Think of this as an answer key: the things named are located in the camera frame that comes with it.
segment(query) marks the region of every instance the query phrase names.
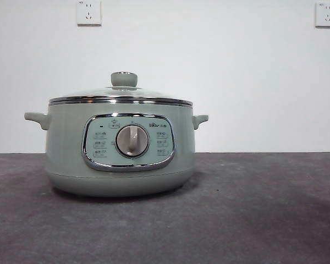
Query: cooker base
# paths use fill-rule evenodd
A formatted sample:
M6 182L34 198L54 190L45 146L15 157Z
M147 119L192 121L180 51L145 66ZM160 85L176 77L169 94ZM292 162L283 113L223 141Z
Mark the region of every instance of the cooker base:
M63 191L95 197L125 197L160 193L182 186L193 169L146 177L82 178L49 173L52 184Z

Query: control panel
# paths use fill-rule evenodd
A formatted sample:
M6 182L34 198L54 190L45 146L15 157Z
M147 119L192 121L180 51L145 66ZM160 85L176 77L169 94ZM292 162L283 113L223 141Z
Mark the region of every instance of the control panel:
M146 171L165 167L175 151L169 120L138 113L96 115L85 125L82 155L93 169Z

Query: glass lid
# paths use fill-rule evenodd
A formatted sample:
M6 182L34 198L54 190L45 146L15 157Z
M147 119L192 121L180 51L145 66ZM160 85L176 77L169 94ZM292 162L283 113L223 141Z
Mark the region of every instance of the glass lid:
M49 100L49 105L71 103L158 103L165 105L192 106L193 103L175 99L160 92L138 88L134 73L118 71L111 74L112 87L85 91Z

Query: brand logo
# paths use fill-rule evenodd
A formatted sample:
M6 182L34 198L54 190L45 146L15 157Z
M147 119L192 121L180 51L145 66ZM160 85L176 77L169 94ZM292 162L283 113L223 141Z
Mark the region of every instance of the brand logo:
M166 126L166 124L156 124L156 123L151 123L151 124L149 124L149 127L150 128L166 128L167 126Z

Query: stainless steel rim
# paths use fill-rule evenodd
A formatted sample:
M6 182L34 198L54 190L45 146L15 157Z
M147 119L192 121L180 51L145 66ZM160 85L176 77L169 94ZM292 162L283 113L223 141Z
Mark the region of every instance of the stainless steel rim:
M159 119L164 119L170 124L171 128L171 134L172 134L172 142L173 142L173 148L172 152L169 157L164 159L163 161L157 162L157 163L151 163L151 164L139 164L139 165L112 165L112 164L103 164L96 162L92 159L92 157L88 156L87 150L86 150L86 142L87 142L87 132L88 132L88 127L90 123L96 119L96 118L102 118L102 117L112 117L114 114L97 114L93 117L91 117L87 123L84 126L84 131L83 131L83 141L82 141L82 157L86 164L97 170L97 171L106 171L106 172L139 172L139 171L150 171L153 169L160 169L165 167L169 162L173 159L176 151L176 142L175 142L175 137L174 137L174 131L172 127L172 123L170 122L169 119L162 115L156 115L156 114L140 114L140 113L118 113L117 115L120 117L131 117L133 115L137 115L138 117L156 117Z
M184 107L192 107L193 105L193 103L190 101L180 99L137 96L72 96L58 97L49 100L49 106L78 103L132 103L147 105L172 105Z

